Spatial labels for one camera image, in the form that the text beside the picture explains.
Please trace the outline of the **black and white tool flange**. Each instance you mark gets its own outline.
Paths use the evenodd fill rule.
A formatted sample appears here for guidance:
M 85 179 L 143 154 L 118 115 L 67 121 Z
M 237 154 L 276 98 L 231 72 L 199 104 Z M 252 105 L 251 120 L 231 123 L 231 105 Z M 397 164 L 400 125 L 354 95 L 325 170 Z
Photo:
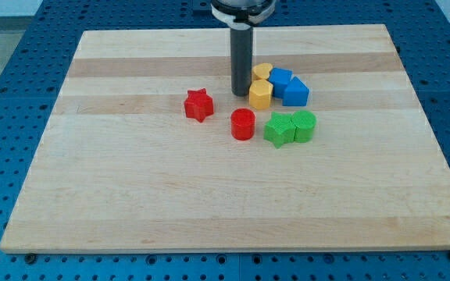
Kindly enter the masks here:
M 276 0 L 212 0 L 214 17 L 234 30 L 258 26 L 275 11 Z

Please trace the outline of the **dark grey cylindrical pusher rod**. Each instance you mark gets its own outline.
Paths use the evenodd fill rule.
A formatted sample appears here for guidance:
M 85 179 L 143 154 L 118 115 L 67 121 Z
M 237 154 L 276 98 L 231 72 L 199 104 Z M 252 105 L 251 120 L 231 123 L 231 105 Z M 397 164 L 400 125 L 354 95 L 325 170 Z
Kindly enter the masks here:
M 234 95 L 244 97 L 252 81 L 253 28 L 230 30 L 230 76 Z

